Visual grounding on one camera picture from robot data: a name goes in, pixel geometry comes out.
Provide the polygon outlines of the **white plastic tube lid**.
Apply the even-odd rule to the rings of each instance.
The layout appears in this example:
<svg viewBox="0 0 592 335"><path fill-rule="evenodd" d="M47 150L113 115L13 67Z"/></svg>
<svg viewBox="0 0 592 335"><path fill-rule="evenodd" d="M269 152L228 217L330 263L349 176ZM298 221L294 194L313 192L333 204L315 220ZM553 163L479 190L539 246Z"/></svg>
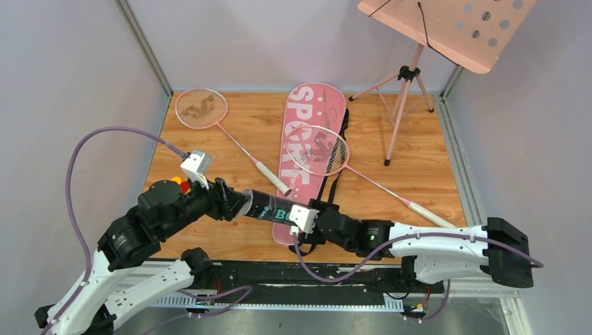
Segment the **white plastic tube lid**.
<svg viewBox="0 0 592 335"><path fill-rule="evenodd" d="M251 206L253 205L253 190L247 188L244 191L242 191L242 195L245 196L245 203L242 206L239 213L241 216L246 216L249 213Z"/></svg>

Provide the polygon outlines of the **black shuttlecock tube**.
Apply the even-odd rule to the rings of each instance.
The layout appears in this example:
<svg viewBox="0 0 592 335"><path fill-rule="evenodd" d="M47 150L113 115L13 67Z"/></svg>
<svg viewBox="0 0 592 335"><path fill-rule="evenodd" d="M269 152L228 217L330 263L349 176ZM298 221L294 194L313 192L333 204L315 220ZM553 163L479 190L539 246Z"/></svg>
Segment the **black shuttlecock tube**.
<svg viewBox="0 0 592 335"><path fill-rule="evenodd" d="M253 190L253 205L246 216L263 221L293 225L288 218L290 210L294 204L299 204L305 207L304 205L289 199Z"/></svg>

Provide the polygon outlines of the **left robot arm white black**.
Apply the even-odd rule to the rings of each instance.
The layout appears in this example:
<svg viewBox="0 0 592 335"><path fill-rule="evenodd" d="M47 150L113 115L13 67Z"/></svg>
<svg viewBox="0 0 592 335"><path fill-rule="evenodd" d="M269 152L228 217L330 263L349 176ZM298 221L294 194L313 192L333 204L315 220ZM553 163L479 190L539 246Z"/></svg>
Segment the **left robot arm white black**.
<svg viewBox="0 0 592 335"><path fill-rule="evenodd" d="M98 240L91 264L66 296L34 313L43 334L113 334L153 301L194 285L208 287L213 263L201 248L188 249L165 271L116 292L116 287L161 244L203 216L231 221L251 196L236 192L224 180L203 187L190 183L189 192L173 181L152 184L138 203L111 223Z"/></svg>

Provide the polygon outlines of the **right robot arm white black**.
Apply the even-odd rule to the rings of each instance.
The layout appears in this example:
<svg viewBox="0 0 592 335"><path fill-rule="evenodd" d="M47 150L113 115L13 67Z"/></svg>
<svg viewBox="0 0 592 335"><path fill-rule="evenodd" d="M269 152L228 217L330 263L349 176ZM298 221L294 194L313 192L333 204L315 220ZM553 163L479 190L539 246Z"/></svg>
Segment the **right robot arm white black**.
<svg viewBox="0 0 592 335"><path fill-rule="evenodd" d="M356 220L339 207L312 201L294 205L289 214L301 232L370 260L401 258L399 282L407 291L454 278L490 278L510 288L533 287L533 269L543 264L530 254L526 234L503 218L485 225L436 228L388 220Z"/></svg>

